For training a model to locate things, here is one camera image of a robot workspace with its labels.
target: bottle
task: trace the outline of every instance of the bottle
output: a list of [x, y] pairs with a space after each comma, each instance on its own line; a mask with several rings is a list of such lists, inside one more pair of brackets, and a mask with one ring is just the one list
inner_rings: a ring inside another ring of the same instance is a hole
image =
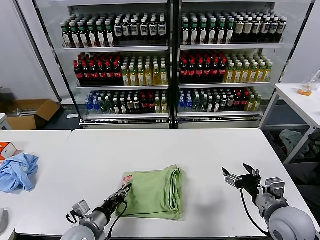
[[225, 36], [225, 23], [226, 23], [226, 19], [225, 19], [224, 17], [220, 18], [219, 27], [217, 28], [218, 38], [217, 38], [216, 44], [222, 44], [223, 41], [224, 41], [224, 36]]
[[96, 31], [95, 31], [95, 27], [93, 25], [93, 22], [88, 21], [87, 25], [88, 25], [88, 29], [89, 29], [89, 38], [90, 38], [91, 46], [93, 48], [97, 48], [98, 47], [98, 36], [96, 35]]
[[263, 76], [262, 76], [262, 83], [269, 83], [270, 82], [270, 75], [271, 75], [271, 68], [274, 63], [272, 61], [269, 61], [266, 65], [266, 69], [264, 70]]
[[283, 16], [281, 17], [278, 28], [275, 32], [275, 36], [274, 36], [275, 43], [280, 43], [282, 34], [284, 33], [286, 26], [287, 26], [287, 18]]
[[130, 69], [131, 86], [138, 86], [135, 67], [133, 65], [130, 65], [129, 69]]
[[232, 82], [232, 76], [233, 76], [233, 73], [234, 73], [234, 66], [235, 66], [235, 64], [233, 62], [229, 63], [228, 71], [224, 75], [224, 80], [223, 80], [223, 82], [225, 84], [230, 84]]
[[235, 23], [235, 30], [234, 30], [234, 41], [235, 43], [242, 42], [242, 32], [244, 30], [245, 23], [243, 22], [244, 18], [241, 16], [239, 20]]
[[224, 35], [225, 37], [224, 37], [223, 42], [225, 44], [230, 44], [232, 42], [232, 37], [234, 34], [234, 24], [235, 24], [235, 19], [233, 17], [231, 17], [229, 19], [228, 27], [227, 27], [226, 33]]
[[249, 74], [250, 63], [246, 62], [244, 68], [241, 70], [239, 83], [245, 83]]
[[238, 62], [236, 68], [233, 70], [233, 75], [231, 80], [232, 84], [238, 84], [240, 82], [241, 68], [242, 68], [242, 63]]
[[252, 111], [254, 104], [255, 104], [255, 95], [251, 95], [250, 100], [247, 102], [247, 104], [244, 107], [244, 110], [245, 111]]
[[189, 39], [189, 19], [183, 19], [183, 26], [181, 28], [181, 42], [182, 45], [187, 45]]
[[199, 29], [200, 32], [200, 44], [205, 44], [207, 41], [207, 19], [201, 19], [201, 27]]
[[254, 79], [255, 83], [262, 83], [262, 77], [265, 72], [265, 66], [266, 66], [266, 63], [264, 61], [262, 61], [260, 63], [259, 68], [256, 70], [255, 79]]
[[139, 86], [145, 85], [145, 73], [142, 65], [138, 66], [138, 79], [139, 79]]
[[258, 63], [252, 63], [252, 68], [249, 70], [248, 77], [246, 78], [246, 83], [254, 83], [257, 74]]
[[261, 98], [262, 96], [258, 94], [258, 97], [256, 98], [256, 101], [252, 107], [252, 111], [260, 111]]
[[220, 103], [221, 103], [221, 96], [217, 95], [214, 103], [214, 112], [218, 112], [220, 108]]

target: fridge shelf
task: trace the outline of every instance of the fridge shelf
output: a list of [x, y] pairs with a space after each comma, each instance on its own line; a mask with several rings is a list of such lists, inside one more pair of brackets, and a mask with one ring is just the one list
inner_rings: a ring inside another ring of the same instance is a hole
[[119, 53], [119, 52], [164, 52], [169, 46], [115, 46], [115, 47], [84, 47], [64, 48], [69, 53]]
[[248, 43], [248, 44], [196, 44], [180, 45], [180, 50], [232, 50], [232, 49], [291, 49], [293, 44]]
[[179, 88], [180, 89], [242, 88], [242, 87], [260, 87], [268, 84], [270, 84], [270, 82], [180, 84]]
[[166, 4], [168, 0], [49, 0], [51, 6], [87, 6], [110, 4]]

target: shelf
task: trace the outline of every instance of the shelf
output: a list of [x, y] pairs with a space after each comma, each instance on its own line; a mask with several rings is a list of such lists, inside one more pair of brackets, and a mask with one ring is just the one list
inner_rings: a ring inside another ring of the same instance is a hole
[[282, 49], [292, 48], [293, 44], [248, 43], [248, 44], [196, 44], [180, 45], [180, 50], [223, 50], [223, 49]]
[[180, 84], [179, 88], [180, 89], [242, 88], [242, 87], [260, 87], [268, 84], [270, 84], [270, 82]]
[[162, 86], [77, 86], [77, 89], [88, 91], [116, 91], [116, 90], [166, 90], [168, 85]]
[[169, 46], [115, 46], [64, 48], [64, 51], [70, 53], [164, 52], [168, 50]]
[[49, 0], [52, 6], [87, 6], [110, 4], [165, 4], [168, 0]]

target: folded green cloth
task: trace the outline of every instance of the folded green cloth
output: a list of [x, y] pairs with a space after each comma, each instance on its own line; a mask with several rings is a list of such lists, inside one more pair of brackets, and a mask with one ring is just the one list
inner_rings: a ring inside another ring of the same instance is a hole
[[[183, 213], [183, 173], [176, 165], [158, 171], [126, 172], [123, 181], [132, 184], [125, 198], [128, 207], [123, 217], [180, 219]], [[115, 214], [119, 216], [124, 209], [122, 203]]]

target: beverage bottle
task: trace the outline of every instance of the beverage bottle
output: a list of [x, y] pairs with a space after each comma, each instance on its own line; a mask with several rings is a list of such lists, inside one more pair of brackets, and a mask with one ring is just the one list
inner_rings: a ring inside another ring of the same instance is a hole
[[199, 29], [200, 33], [200, 44], [205, 44], [207, 43], [207, 19], [202, 18], [201, 19], [201, 27]]
[[197, 38], [198, 38], [198, 19], [193, 18], [192, 19], [192, 27], [190, 29], [191, 32], [191, 45], [195, 45], [197, 43]]
[[154, 114], [155, 113], [155, 101], [154, 101], [154, 96], [152, 94], [149, 95], [149, 103], [148, 103], [148, 112], [150, 114]]
[[220, 103], [221, 103], [221, 96], [217, 95], [216, 98], [215, 98], [215, 102], [214, 102], [214, 112], [218, 112], [219, 111]]
[[93, 48], [97, 48], [98, 45], [98, 36], [96, 35], [96, 31], [95, 31], [95, 27], [92, 21], [88, 21], [87, 22], [88, 25], [88, 29], [89, 29], [89, 38], [90, 38], [90, 42], [91, 42], [91, 46]]
[[250, 63], [246, 62], [244, 64], [244, 68], [241, 70], [241, 75], [240, 75], [240, 83], [245, 83], [247, 78], [248, 78], [248, 74], [249, 74], [249, 67], [250, 67]]
[[187, 45], [189, 39], [189, 19], [183, 19], [183, 26], [181, 28], [181, 42], [182, 45]]
[[274, 63], [272, 61], [269, 61], [266, 65], [266, 69], [264, 70], [263, 76], [262, 76], [262, 82], [263, 83], [269, 83], [270, 82], [270, 75], [271, 75], [271, 68]]
[[198, 65], [196, 66], [196, 71], [195, 71], [195, 77], [197, 79], [201, 79], [202, 78], [202, 73], [203, 73], [203, 59], [202, 57], [199, 60]]
[[254, 104], [255, 104], [255, 95], [251, 95], [250, 100], [247, 102], [247, 104], [244, 107], [244, 110], [245, 111], [252, 111]]
[[219, 74], [219, 82], [223, 82], [223, 79], [224, 79], [224, 76], [226, 74], [226, 69], [227, 69], [227, 59], [226, 58], [223, 58], [221, 61], [220, 61], [220, 64], [219, 64], [219, 71], [218, 71], [218, 74]]
[[226, 19], [224, 17], [220, 18], [219, 27], [217, 28], [217, 42], [216, 44], [222, 44], [225, 36], [225, 24]]
[[216, 32], [216, 19], [214, 17], [210, 17], [210, 28], [208, 29], [208, 44], [217, 43], [218, 32]]
[[240, 82], [241, 68], [242, 68], [242, 63], [238, 62], [236, 68], [233, 70], [233, 75], [231, 79], [232, 84], [238, 84]]
[[228, 71], [224, 75], [224, 80], [223, 80], [223, 82], [225, 84], [230, 84], [232, 82], [232, 76], [233, 76], [233, 73], [234, 73], [234, 65], [235, 64], [233, 62], [229, 63]]
[[127, 19], [123, 20], [122, 32], [123, 32], [123, 39], [125, 41], [130, 41], [130, 39], [131, 39], [131, 30], [130, 30], [130, 25], [129, 25]]
[[60, 26], [62, 28], [62, 38], [64, 40], [65, 47], [67, 49], [71, 49], [72, 48], [72, 42], [73, 42], [72, 34], [68, 30], [68, 26], [66, 25], [65, 22], [61, 22]]
[[280, 18], [278, 28], [276, 29], [276, 32], [274, 34], [274, 42], [275, 43], [280, 43], [281, 38], [282, 38], [282, 34], [284, 33], [286, 26], [287, 26], [287, 18], [282, 16]]
[[228, 23], [228, 26], [226, 28], [226, 32], [225, 32], [225, 35], [224, 35], [223, 42], [225, 44], [230, 44], [233, 41], [232, 37], [233, 37], [233, 34], [234, 34], [234, 24], [235, 24], [235, 19], [233, 17], [231, 17], [229, 19], [229, 23]]
[[161, 64], [161, 85], [168, 85], [168, 76], [165, 64]]
[[244, 30], [245, 23], [243, 22], [244, 18], [241, 16], [239, 20], [235, 23], [235, 30], [234, 30], [234, 42], [241, 43], [242, 42], [242, 33]]
[[261, 25], [262, 25], [261, 17], [258, 16], [256, 18], [256, 21], [252, 23], [251, 37], [250, 37], [250, 42], [251, 43], [258, 42], [258, 37], [259, 37]]
[[218, 58], [215, 57], [214, 61], [212, 63], [212, 67], [211, 67], [211, 78], [213, 80], [213, 82], [217, 82], [218, 80], [218, 73], [219, 73], [219, 65], [218, 65]]
[[229, 111], [233, 108], [234, 101], [235, 101], [235, 97], [234, 97], [233, 94], [231, 94], [231, 95], [228, 97], [228, 102], [226, 103], [226, 106], [227, 106], [227, 108], [229, 109]]
[[256, 70], [255, 79], [253, 80], [255, 83], [262, 83], [262, 77], [265, 73], [266, 63], [262, 61], [260, 66]]
[[262, 96], [258, 94], [258, 97], [256, 98], [256, 101], [252, 107], [252, 111], [260, 111], [261, 98]]
[[129, 69], [130, 69], [131, 86], [138, 86], [135, 67], [133, 65], [130, 65]]
[[233, 101], [233, 108], [234, 111], [239, 111], [240, 110], [240, 101], [241, 101], [241, 92], [238, 92], [235, 96], [235, 99]]

